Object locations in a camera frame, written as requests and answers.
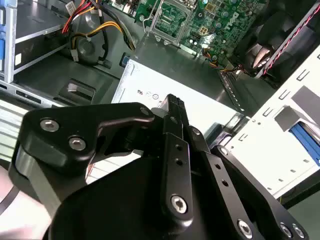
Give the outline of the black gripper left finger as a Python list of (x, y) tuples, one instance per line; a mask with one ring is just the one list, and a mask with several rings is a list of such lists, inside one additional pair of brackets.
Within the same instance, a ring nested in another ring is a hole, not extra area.
[(169, 94), (160, 108), (138, 102), (37, 109), (22, 120), (10, 177), (36, 195), (51, 216), (79, 190), (138, 159), (164, 163), (171, 181), (174, 159), (190, 170), (189, 121), (184, 102)]

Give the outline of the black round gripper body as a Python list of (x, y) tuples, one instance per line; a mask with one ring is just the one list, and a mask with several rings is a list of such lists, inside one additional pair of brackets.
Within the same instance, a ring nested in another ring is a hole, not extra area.
[(250, 220), (219, 157), (191, 154), (183, 176), (172, 161), (140, 158), (68, 197), (48, 230), (51, 240), (248, 240)]

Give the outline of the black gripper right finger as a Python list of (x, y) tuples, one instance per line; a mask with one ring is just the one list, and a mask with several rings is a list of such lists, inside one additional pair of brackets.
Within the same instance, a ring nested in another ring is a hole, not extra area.
[(307, 240), (302, 225), (223, 146), (210, 150), (195, 127), (187, 129), (191, 165), (201, 185), (208, 223), (224, 240)]

